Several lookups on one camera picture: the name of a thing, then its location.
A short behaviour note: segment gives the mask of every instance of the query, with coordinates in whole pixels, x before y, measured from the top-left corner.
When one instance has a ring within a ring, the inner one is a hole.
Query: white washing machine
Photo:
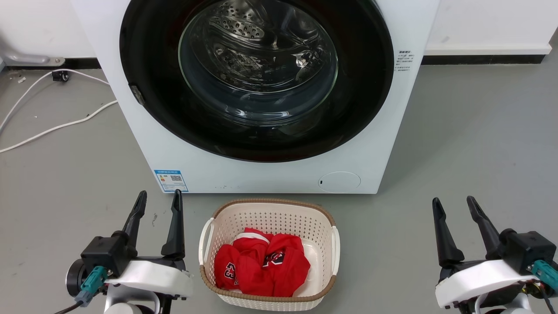
[[[73,0],[163,192],[377,193],[439,0]]]

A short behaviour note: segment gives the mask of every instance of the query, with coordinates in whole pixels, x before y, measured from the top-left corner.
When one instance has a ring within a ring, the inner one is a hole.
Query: washing machine door
[[[169,131],[240,160],[335,149],[386,99],[393,48],[370,0],[131,0],[122,65]]]

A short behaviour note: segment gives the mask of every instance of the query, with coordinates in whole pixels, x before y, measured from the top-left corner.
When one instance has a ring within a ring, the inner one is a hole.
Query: white robot arm casing
[[[503,260],[487,260],[442,280],[436,286],[440,307],[451,306],[519,281],[538,280],[533,275],[519,275]]]
[[[145,260],[130,261],[119,278],[107,279],[105,283],[185,298],[191,297],[194,289],[188,272]]]

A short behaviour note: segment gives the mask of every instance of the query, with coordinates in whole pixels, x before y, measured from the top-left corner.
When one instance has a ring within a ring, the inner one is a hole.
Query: gray floor
[[[21,84],[18,74],[0,74],[0,117],[42,73],[22,73]],[[40,83],[0,136],[0,148],[112,100],[108,87],[76,75],[64,85]],[[484,247],[467,195],[497,229],[538,230],[558,243],[557,120],[558,50],[542,65],[421,68],[377,195],[284,196],[322,204],[340,230],[338,281],[310,312],[457,313],[439,309],[434,297],[436,196],[468,259],[482,258]],[[2,312],[52,313],[72,304],[64,286],[68,266],[93,236],[122,227],[142,189],[148,209],[138,251],[156,255],[166,239],[171,196],[160,192],[118,106],[0,154]],[[237,197],[184,197],[186,263],[194,273],[204,222]],[[75,313],[101,313],[103,304],[97,297]],[[543,302],[533,306],[547,312]],[[195,297],[175,302],[172,312],[257,311],[227,305],[197,276]]]

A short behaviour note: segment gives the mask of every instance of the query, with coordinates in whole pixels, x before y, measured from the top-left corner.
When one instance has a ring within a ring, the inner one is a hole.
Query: white cable
[[[485,293],[485,294],[481,294],[477,297],[477,300],[475,301],[475,314],[481,314],[480,305],[482,305],[484,300],[487,299],[487,296],[488,296],[488,293]]]
[[[84,73],[81,73],[81,72],[78,72],[78,71],[74,71],[74,70],[70,70],[70,69],[56,69],[56,70],[54,70],[54,71],[48,72],[47,74],[41,76],[37,81],[35,81],[35,82],[27,89],[27,91],[25,91],[25,93],[18,99],[18,101],[16,102],[16,104],[13,105],[12,109],[8,112],[8,115],[6,116],[6,118],[4,118],[4,121],[3,121],[2,124],[0,125],[0,132],[2,132],[2,128],[4,128],[4,125],[5,125],[6,122],[8,121],[8,119],[9,119],[10,115],[12,114],[12,112],[16,109],[17,105],[18,105],[18,104],[20,103],[20,101],[25,97],[25,95],[27,95],[27,93],[31,90],[31,88],[33,88],[40,80],[42,80],[42,79],[46,78],[47,76],[49,76],[50,74],[52,74],[52,72],[59,72],[59,71],[69,71],[69,72],[73,72],[73,73],[78,73],[78,74],[83,75],[83,76],[85,76],[85,77],[92,78],[92,79],[97,80],[97,81],[99,81],[99,82],[105,83],[106,85],[109,85],[108,82],[103,81],[103,80],[101,80],[101,79],[99,79],[99,78],[92,77],[91,75],[87,75],[87,74],[84,74]],[[115,103],[117,103],[117,102],[118,102],[118,101],[113,101],[113,102],[107,103],[106,105],[104,105],[103,107],[97,109],[97,111],[93,112],[91,115],[89,115],[88,117],[86,117],[86,118],[84,118],[84,119],[77,120],[77,121],[74,121],[74,122],[68,122],[68,123],[66,123],[66,124],[53,127],[53,128],[51,128],[51,129],[49,129],[49,130],[46,130],[46,131],[44,131],[44,132],[42,132],[42,133],[39,133],[39,134],[33,136],[33,137],[31,137],[31,138],[29,138],[29,139],[27,139],[27,140],[25,140],[25,141],[23,141],[23,142],[21,142],[21,143],[19,143],[19,144],[15,144],[15,145],[10,146],[10,147],[8,147],[8,148],[2,149],[2,150],[0,150],[0,154],[3,153],[3,152],[5,152],[5,151],[9,151],[9,150],[12,150],[12,149],[14,149],[14,148],[20,147],[21,145],[26,144],[26,143],[28,143],[28,142],[30,142],[30,141],[32,141],[32,140],[38,139],[39,137],[41,137],[41,136],[43,136],[43,135],[45,135],[45,134],[48,134],[48,133],[50,133],[50,132],[52,132],[52,131],[56,131],[56,130],[61,129],[61,128],[66,127],[66,126],[70,126],[70,125],[74,125],[74,124],[78,124],[78,123],[85,122],[85,121],[87,121],[87,120],[93,118],[95,115],[97,115],[97,113],[101,112],[102,110],[106,109],[107,107],[109,107],[109,106],[111,106],[111,105],[113,105],[113,104],[115,104]]]
[[[81,120],[77,120],[77,121],[74,121],[74,122],[68,122],[68,123],[63,124],[63,125],[55,126],[55,127],[53,127],[52,129],[46,130],[46,131],[44,131],[44,132],[42,132],[42,133],[39,133],[39,134],[37,134],[37,135],[35,135],[35,136],[33,136],[33,137],[31,137],[31,138],[29,138],[29,139],[27,139],[27,140],[25,140],[25,141],[19,143],[19,144],[15,144],[15,145],[10,146],[10,147],[8,147],[8,148],[4,148],[4,149],[0,150],[0,154],[3,153],[3,152],[5,152],[5,151],[9,151],[9,150],[11,150],[11,149],[20,147],[21,145],[26,144],[26,143],[28,143],[28,142],[34,140],[34,139],[38,139],[39,137],[41,137],[41,136],[43,136],[43,135],[45,135],[45,134],[48,134],[48,133],[50,133],[50,132],[52,132],[52,131],[56,131],[56,130],[61,129],[61,128],[66,127],[66,126],[70,126],[70,125],[74,125],[74,124],[78,124],[78,123],[85,122],[85,121],[87,121],[87,120],[93,118],[97,113],[101,112],[102,110],[104,110],[104,109],[107,108],[108,106],[110,106],[110,105],[112,105],[112,104],[115,104],[115,103],[117,103],[117,102],[118,102],[118,101],[111,101],[111,102],[107,103],[107,104],[104,105],[103,107],[97,109],[97,111],[93,112],[93,113],[92,113],[91,115],[89,115],[87,118],[84,118],[84,119],[81,119]]]
[[[23,95],[17,100],[16,104],[13,105],[12,109],[8,112],[8,115],[6,116],[6,118],[4,118],[4,121],[2,121],[2,124],[0,124],[0,133],[2,132],[2,129],[4,128],[4,125],[6,125],[6,122],[8,121],[9,117],[12,115],[12,112],[16,109],[17,105],[20,103],[20,101],[25,97],[25,95],[27,95],[27,93],[31,90],[31,88],[33,88],[38,82],[40,82],[42,79],[46,78],[47,76],[49,76],[50,74],[52,74],[52,72],[59,72],[59,71],[69,71],[69,72],[73,72],[73,73],[78,73],[80,75],[83,75],[85,77],[94,79],[94,80],[98,80],[99,82],[105,83],[106,85],[109,85],[108,82],[103,81],[99,78],[96,77],[92,77],[91,75],[87,75],[84,74],[82,72],[78,72],[78,71],[74,71],[74,70],[70,70],[70,69],[56,69],[54,71],[48,72],[47,74],[41,76],[41,78],[39,78],[37,81],[35,81],[28,89],[27,91],[25,91],[23,93]]]

